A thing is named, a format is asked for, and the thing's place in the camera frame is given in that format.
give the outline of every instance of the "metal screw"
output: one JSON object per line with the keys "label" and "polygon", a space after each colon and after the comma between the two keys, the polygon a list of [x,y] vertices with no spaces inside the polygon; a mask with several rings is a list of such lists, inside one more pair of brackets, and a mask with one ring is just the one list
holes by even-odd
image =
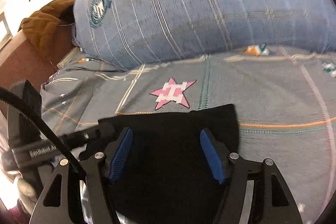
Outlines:
{"label": "metal screw", "polygon": [[231,153],[230,158],[233,159],[233,160],[236,160],[236,159],[239,158],[239,155],[237,153]]}
{"label": "metal screw", "polygon": [[97,152],[97,153],[95,153],[94,157],[96,159],[101,159],[102,157],[104,157],[104,153],[103,152]]}
{"label": "metal screw", "polygon": [[265,163],[267,164],[267,165],[269,165],[269,166],[272,166],[273,165],[273,160],[271,160],[271,159],[266,159],[265,160]]}
{"label": "metal screw", "polygon": [[59,163],[60,163],[60,165],[64,166],[64,165],[67,165],[68,162],[69,161],[67,159],[62,159]]}

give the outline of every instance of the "black cloth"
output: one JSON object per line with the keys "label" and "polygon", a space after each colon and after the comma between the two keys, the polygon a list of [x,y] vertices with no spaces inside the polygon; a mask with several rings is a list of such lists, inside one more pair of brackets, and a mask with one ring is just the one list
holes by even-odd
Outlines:
{"label": "black cloth", "polygon": [[[120,179],[106,185],[116,211],[139,224],[212,222],[225,185],[212,177],[200,145],[200,131],[209,128],[230,152],[237,152],[234,105],[189,113],[117,116],[108,121],[117,133],[124,127],[134,133]],[[105,146],[88,145],[80,159]]]}

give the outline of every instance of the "window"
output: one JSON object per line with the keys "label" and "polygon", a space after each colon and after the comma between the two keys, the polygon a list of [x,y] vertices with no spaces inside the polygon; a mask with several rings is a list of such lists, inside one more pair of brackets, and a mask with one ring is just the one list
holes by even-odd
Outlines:
{"label": "window", "polygon": [[8,28],[5,14],[0,14],[0,49],[12,38],[11,31]]}

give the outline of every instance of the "black cable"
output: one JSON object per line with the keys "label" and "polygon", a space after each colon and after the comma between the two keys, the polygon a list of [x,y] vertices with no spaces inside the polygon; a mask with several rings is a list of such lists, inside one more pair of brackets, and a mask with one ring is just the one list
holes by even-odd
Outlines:
{"label": "black cable", "polygon": [[58,150],[70,161],[73,167],[80,174],[82,179],[85,178],[85,171],[83,167],[79,164],[78,160],[71,154],[68,148],[61,142],[61,140],[53,133],[53,131],[47,126],[47,124],[29,107],[26,105],[24,100],[11,93],[10,91],[4,89],[0,86],[0,100],[11,105],[16,110],[18,110],[23,116],[25,116],[29,121],[32,122],[38,130],[42,132]]}

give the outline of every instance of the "pink star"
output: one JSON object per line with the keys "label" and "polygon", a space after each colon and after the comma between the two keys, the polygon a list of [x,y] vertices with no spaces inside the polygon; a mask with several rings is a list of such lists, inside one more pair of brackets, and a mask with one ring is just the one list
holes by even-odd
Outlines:
{"label": "pink star", "polygon": [[183,91],[189,88],[195,81],[182,82],[182,84],[177,84],[174,78],[170,78],[168,82],[165,82],[162,89],[155,90],[151,94],[157,96],[157,105],[155,110],[158,110],[170,101],[174,101],[176,104],[181,104],[189,108],[187,99],[185,98]]}

